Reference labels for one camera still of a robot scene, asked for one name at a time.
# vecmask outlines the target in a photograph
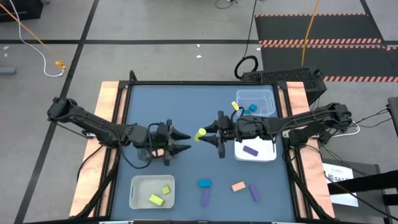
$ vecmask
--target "yellow block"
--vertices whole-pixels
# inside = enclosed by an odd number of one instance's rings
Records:
[[[170,193],[169,186],[166,185],[164,188],[162,188],[162,193],[163,193],[164,195],[167,195],[168,193]]]
[[[158,197],[156,195],[151,195],[149,200],[158,206],[162,206],[162,204],[163,204],[163,199],[161,199],[160,197]]]

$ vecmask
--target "blue block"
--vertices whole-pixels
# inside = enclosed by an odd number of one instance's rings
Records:
[[[251,110],[252,112],[255,112],[257,110],[257,106],[256,105],[250,105],[249,110]]]
[[[211,187],[211,180],[198,180],[199,187]]]

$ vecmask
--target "blue table surface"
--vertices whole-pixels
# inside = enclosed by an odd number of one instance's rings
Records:
[[[172,119],[177,130],[192,137],[181,144],[190,144],[192,148],[172,158],[168,167],[159,160],[145,169],[136,170],[121,158],[111,219],[293,222],[292,196],[280,139],[277,140],[277,159],[271,162],[237,161],[232,141],[225,144],[226,157],[219,159],[216,147],[193,140],[199,128],[217,118],[218,110],[228,115],[233,112],[231,102],[236,100],[238,90],[258,89],[274,92],[269,85],[134,86],[127,124],[147,126]],[[270,116],[277,117],[277,111]],[[138,160],[134,146],[125,147],[124,151],[136,166],[145,164]],[[135,175],[165,174],[175,178],[174,206],[170,209],[131,209],[131,179]],[[203,189],[198,187],[198,179],[210,179],[213,184],[207,207],[201,206]],[[231,185],[242,180],[246,188],[233,192]],[[261,202],[253,200],[249,184],[257,186]]]

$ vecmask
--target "black mat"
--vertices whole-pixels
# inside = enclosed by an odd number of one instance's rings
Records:
[[[259,40],[304,39],[311,16],[257,15]],[[382,39],[365,14],[320,14],[309,39]]]
[[[390,56],[392,66],[398,73],[398,48],[397,47],[387,47],[387,53]]]
[[[264,70],[283,70],[301,66],[301,46],[272,46],[261,49]],[[398,81],[387,50],[381,46],[377,46],[378,48],[358,45],[317,47],[309,45],[306,49],[305,66],[315,65],[318,67],[325,76],[324,80],[340,82]]]

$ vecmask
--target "white tray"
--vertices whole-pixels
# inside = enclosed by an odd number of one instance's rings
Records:
[[[137,175],[131,180],[130,208],[171,208],[174,205],[175,184],[172,175]],[[169,186],[170,193],[164,195],[162,188]],[[163,199],[163,205],[157,206],[149,198],[154,194]]]

